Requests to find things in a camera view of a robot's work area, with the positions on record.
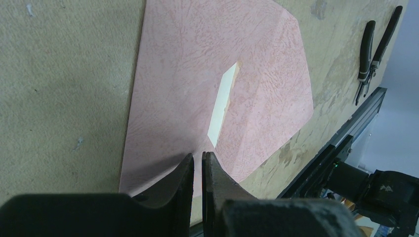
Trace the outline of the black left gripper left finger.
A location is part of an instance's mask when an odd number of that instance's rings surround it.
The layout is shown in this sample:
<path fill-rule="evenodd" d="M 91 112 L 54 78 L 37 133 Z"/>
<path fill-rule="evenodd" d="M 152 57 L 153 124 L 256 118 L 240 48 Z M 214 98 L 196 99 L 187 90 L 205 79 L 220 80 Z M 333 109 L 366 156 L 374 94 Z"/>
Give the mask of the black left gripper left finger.
<path fill-rule="evenodd" d="M 186 237 L 194 159 L 188 154 L 166 177 L 136 196 L 27 194 L 0 208 L 3 237 Z"/>

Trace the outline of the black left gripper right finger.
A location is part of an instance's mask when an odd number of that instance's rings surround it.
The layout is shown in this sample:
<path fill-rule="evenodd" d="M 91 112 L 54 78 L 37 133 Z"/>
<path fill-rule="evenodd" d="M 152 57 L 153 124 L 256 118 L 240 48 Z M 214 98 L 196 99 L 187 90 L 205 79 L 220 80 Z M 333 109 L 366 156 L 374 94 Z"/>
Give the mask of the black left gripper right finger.
<path fill-rule="evenodd" d="M 206 237 L 360 237 L 349 210 L 322 198 L 258 199 L 203 153 L 203 225 Z"/>

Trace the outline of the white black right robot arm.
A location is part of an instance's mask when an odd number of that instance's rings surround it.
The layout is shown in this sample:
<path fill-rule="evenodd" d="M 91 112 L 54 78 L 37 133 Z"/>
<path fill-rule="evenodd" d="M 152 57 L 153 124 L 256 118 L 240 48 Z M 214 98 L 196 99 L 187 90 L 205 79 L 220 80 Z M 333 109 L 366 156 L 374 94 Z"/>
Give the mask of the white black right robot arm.
<path fill-rule="evenodd" d="M 337 163 L 326 188 L 355 204 L 354 210 L 371 221 L 393 228 L 392 237 L 415 234 L 419 218 L 419 180 L 397 171 L 368 174 Z"/>

